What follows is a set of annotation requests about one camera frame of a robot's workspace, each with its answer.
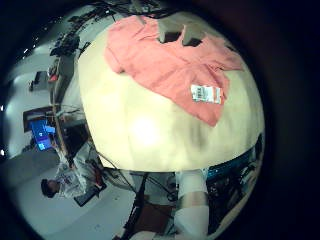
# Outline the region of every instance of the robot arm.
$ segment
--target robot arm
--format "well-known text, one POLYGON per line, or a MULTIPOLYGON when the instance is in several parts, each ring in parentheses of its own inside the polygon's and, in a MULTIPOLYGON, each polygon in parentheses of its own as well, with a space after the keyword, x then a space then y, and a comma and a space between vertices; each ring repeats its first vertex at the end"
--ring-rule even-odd
POLYGON ((178 210, 174 225, 179 234, 159 236, 153 232, 139 232, 130 240, 203 240, 209 224, 208 191, 201 170, 184 171, 177 174, 179 182, 178 210))

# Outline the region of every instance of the person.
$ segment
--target person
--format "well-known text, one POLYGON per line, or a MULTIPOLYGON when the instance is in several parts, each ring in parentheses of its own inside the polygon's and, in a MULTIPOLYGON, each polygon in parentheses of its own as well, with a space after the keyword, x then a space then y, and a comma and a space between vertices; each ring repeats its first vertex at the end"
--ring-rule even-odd
POLYGON ((84 195, 94 185, 101 187, 96 183, 96 170, 91 164, 94 161, 100 165, 98 155, 90 140, 82 145, 73 158, 73 163, 69 165, 67 158, 52 136, 50 138, 51 145, 60 158, 60 163, 53 179, 42 179, 41 181, 41 190, 44 196, 53 198, 58 194, 60 197, 74 198, 84 195))

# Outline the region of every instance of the beige round table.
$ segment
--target beige round table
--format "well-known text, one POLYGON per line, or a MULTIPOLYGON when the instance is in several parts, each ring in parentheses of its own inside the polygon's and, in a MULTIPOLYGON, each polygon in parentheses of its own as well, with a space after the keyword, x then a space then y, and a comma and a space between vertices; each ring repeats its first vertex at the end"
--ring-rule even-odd
POLYGON ((96 149, 117 168, 150 172, 205 168, 244 153, 263 132, 261 100, 244 62, 244 71, 225 72, 230 80, 228 98, 219 122, 211 127, 126 73, 114 73, 103 57, 106 40, 107 29, 79 58, 79 85, 96 149))

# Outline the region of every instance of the pink shirt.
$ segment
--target pink shirt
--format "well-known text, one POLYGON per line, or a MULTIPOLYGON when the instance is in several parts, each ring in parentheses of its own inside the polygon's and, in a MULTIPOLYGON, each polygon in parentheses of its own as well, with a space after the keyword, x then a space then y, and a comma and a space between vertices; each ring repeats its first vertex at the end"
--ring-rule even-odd
POLYGON ((114 72, 125 71, 145 88, 171 99, 186 112, 215 126, 229 88, 222 70, 241 70, 239 55, 209 34, 196 47, 183 46, 183 33, 175 42, 160 43, 157 21, 136 16, 117 21, 108 31, 105 59, 114 72), (190 86, 221 89, 221 103, 195 102, 190 86))

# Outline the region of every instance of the computer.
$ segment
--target computer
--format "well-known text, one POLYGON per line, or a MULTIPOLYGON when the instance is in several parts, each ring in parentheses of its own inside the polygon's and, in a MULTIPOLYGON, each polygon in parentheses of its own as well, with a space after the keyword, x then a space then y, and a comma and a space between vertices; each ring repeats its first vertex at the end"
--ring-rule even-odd
POLYGON ((55 129, 47 125, 46 119, 34 120, 30 122, 32 134, 40 151, 51 148, 49 133, 54 133, 55 129))

